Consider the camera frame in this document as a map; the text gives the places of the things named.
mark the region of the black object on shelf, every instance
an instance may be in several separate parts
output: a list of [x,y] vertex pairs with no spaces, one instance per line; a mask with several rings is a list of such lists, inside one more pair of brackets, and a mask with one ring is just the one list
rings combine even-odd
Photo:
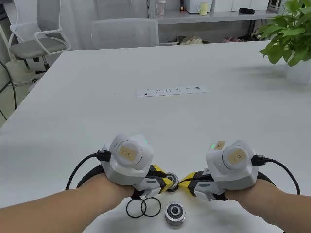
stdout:
[[255,10],[254,9],[249,9],[249,8],[240,8],[239,9],[239,13],[253,15],[255,13]]

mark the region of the white shelf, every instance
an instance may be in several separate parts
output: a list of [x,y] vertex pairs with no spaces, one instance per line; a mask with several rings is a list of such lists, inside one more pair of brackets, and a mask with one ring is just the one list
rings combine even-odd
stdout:
[[241,14],[239,12],[211,12],[206,16],[199,14],[189,14],[188,12],[167,11],[164,16],[157,16],[159,24],[179,24],[179,23],[206,23],[206,22],[227,22],[269,19],[277,13],[271,11],[255,11],[255,14]]

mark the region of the yellow and black striped tape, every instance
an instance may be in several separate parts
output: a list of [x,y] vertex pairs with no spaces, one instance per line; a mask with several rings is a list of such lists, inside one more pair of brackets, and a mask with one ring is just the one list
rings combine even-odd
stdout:
[[[149,171],[161,171],[161,172],[164,172],[157,165],[150,165]],[[166,190],[168,190],[173,185],[173,182],[170,179],[168,179],[168,178],[156,177],[156,180],[159,182],[160,187],[161,187],[161,191],[159,193],[164,193]]]
[[[189,178],[194,178],[194,179],[199,178],[202,176],[202,174],[203,174],[203,171],[197,171],[197,172],[190,173],[188,176],[183,178],[181,182]],[[184,181],[179,184],[179,187],[181,187],[188,195],[196,197],[194,190],[198,183],[199,183],[199,180]]]

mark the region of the cable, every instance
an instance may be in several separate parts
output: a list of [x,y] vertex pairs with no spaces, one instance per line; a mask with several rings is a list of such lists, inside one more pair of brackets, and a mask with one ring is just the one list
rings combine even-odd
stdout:
[[297,180],[295,179],[294,175],[289,171],[289,169],[284,164],[274,159],[265,158],[263,155],[254,155],[253,158],[251,159],[251,162],[253,166],[262,166],[262,165],[266,165],[266,163],[269,163],[269,162],[279,165],[291,177],[293,183],[296,186],[297,194],[300,195],[300,187],[299,187]]
[[8,120],[6,117],[5,117],[5,115],[3,114],[3,111],[0,109],[0,113],[1,113],[1,115],[4,117],[4,119],[5,120]]
[[203,175],[203,176],[196,177],[196,178],[187,178],[187,179],[182,180],[178,184],[185,182],[185,181],[214,181],[214,179],[212,178],[211,174],[208,174],[208,175]]
[[66,186],[66,189],[65,190],[68,190],[69,187],[70,187],[70,184],[71,184],[71,181],[74,177],[74,175],[76,174],[76,172],[78,171],[78,169],[82,166],[82,164],[84,164],[84,162],[90,158],[96,158],[96,154],[90,154],[89,156],[85,157],[77,166],[76,168],[73,170],[72,174],[70,175],[69,177],[69,180],[67,182],[67,186]]
[[78,169],[82,166],[82,164],[90,159],[90,158],[97,158],[99,161],[110,161],[110,158],[111,158],[111,153],[109,151],[98,151],[94,154],[90,154],[89,156],[85,157],[77,166],[76,168],[73,170],[72,174],[70,175],[69,177],[69,180],[67,182],[67,186],[66,186],[66,189],[65,190],[68,190],[69,187],[70,187],[70,184],[71,184],[71,181],[74,177],[74,175],[76,174],[76,172],[78,171]]
[[264,159],[264,160],[265,160],[265,162],[267,162],[267,163],[269,163],[269,162],[275,163],[275,164],[279,165],[280,167],[282,167],[282,168],[287,172],[287,174],[291,177],[293,183],[294,183],[295,186],[296,186],[297,194],[300,195],[300,187],[299,187],[299,184],[298,184],[297,180],[295,179],[295,177],[293,176],[293,174],[289,171],[289,169],[288,169],[284,164],[282,164],[282,163],[280,163],[279,161],[274,160],[274,159],[266,158],[266,159]]
[[13,83],[13,79],[12,79],[12,77],[11,77],[11,74],[10,74],[9,70],[8,70],[7,67],[3,64],[2,61],[0,61],[0,64],[3,66],[3,68],[5,69],[5,71],[8,73],[9,80],[10,80],[10,83],[11,83],[12,89],[13,89],[13,95],[14,95],[14,109],[17,109],[16,90],[15,90],[15,86],[14,86],[14,83]]

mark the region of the white box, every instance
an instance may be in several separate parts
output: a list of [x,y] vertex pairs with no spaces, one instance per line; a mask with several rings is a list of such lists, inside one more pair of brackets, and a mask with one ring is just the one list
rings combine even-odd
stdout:
[[214,12],[231,11],[233,0],[214,0]]
[[265,11],[268,8],[269,0],[252,0],[251,9],[256,11]]
[[240,8],[250,8],[252,0],[233,0],[232,11],[239,11]]

